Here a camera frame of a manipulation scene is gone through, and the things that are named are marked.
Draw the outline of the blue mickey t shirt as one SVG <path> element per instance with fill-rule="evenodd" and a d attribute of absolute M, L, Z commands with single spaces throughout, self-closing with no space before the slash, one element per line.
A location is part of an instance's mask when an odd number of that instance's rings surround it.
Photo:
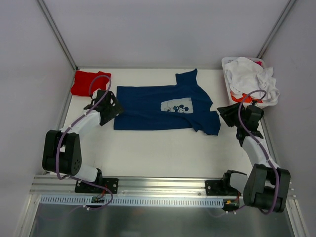
<path fill-rule="evenodd" d="M 176 74 L 175 85 L 118 86 L 123 113 L 115 118 L 115 130 L 173 130 L 192 128 L 217 136 L 221 123 L 213 102 L 198 85 L 197 69 Z"/>

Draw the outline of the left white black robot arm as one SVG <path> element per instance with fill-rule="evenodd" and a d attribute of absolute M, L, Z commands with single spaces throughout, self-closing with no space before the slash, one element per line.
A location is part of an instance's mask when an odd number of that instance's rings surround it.
<path fill-rule="evenodd" d="M 107 181 L 99 168 L 83 164 L 81 140 L 90 130 L 100 128 L 122 114 L 122 105 L 113 92 L 98 89 L 80 116 L 68 126 L 49 130 L 45 136 L 42 167 L 59 178 L 73 178 L 76 193 L 116 193 L 118 180 Z"/>

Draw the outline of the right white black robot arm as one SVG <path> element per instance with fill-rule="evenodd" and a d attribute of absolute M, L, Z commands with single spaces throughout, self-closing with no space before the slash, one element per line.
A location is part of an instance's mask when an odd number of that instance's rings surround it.
<path fill-rule="evenodd" d="M 264 214 L 283 212 L 291 175 L 274 162 L 258 130 L 264 111 L 253 104 L 245 107 L 241 102 L 217 110 L 227 126 L 237 128 L 236 138 L 253 165 L 242 184 L 244 204 Z"/>

